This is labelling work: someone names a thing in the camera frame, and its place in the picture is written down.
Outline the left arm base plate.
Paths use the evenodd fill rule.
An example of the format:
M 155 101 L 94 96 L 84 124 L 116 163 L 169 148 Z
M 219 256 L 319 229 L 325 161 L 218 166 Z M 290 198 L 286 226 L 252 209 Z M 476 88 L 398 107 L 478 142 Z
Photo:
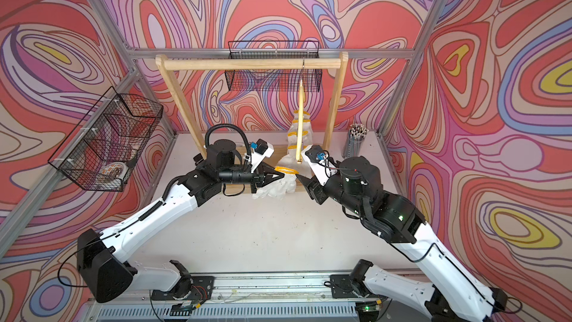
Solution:
M 192 301 L 205 302 L 211 299 L 215 277 L 209 275 L 183 277 L 174 288 L 168 292 L 153 290 L 152 301 Z

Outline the yellow curved clip hanger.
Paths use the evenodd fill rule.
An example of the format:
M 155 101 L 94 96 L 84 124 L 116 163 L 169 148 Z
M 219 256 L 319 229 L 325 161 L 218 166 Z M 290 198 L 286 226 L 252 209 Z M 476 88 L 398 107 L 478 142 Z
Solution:
M 296 146 L 296 162 L 302 163 L 302 131 L 303 131 L 303 121 L 304 121 L 304 103 L 305 103 L 305 89 L 303 82 L 303 74 L 300 74 L 299 80 L 299 95 L 298 95 L 299 107 L 297 113 L 297 146 Z

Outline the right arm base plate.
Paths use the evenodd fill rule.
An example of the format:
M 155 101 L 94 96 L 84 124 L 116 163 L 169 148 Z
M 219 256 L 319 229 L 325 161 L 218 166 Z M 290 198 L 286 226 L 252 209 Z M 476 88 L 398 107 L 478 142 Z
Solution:
M 386 301 L 388 297 L 375 295 L 366 289 L 365 285 L 358 284 L 348 274 L 331 274 L 323 285 L 329 288 L 334 299 L 375 299 Z

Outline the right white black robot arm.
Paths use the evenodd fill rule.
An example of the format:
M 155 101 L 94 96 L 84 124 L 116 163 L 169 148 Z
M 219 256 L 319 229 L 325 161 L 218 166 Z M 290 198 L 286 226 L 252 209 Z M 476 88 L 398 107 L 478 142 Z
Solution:
M 421 283 L 362 259 L 349 276 L 357 296 L 381 295 L 432 321 L 491 321 L 506 311 L 506 293 L 482 284 L 444 246 L 412 202 L 385 190 L 377 166 L 364 157 L 334 162 L 319 146 L 312 146 L 303 160 L 314 175 L 298 179 L 312 200 L 322 204 L 332 199 L 353 211 L 365 229 L 429 279 Z

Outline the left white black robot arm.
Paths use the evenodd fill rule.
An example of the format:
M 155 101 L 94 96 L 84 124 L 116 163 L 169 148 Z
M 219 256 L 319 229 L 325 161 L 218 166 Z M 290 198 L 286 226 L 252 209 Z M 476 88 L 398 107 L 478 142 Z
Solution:
M 195 156 L 195 169 L 173 178 L 162 197 L 131 217 L 97 233 L 88 230 L 77 240 L 77 270 L 100 304 L 127 291 L 165 292 L 175 300 L 193 290 L 189 271 L 177 260 L 171 268 L 141 268 L 128 262 L 146 241 L 186 213 L 204 205 L 229 184 L 256 191 L 284 177 L 264 160 L 274 147 L 264 140 L 247 144 L 240 155 L 231 140 L 218 140 Z

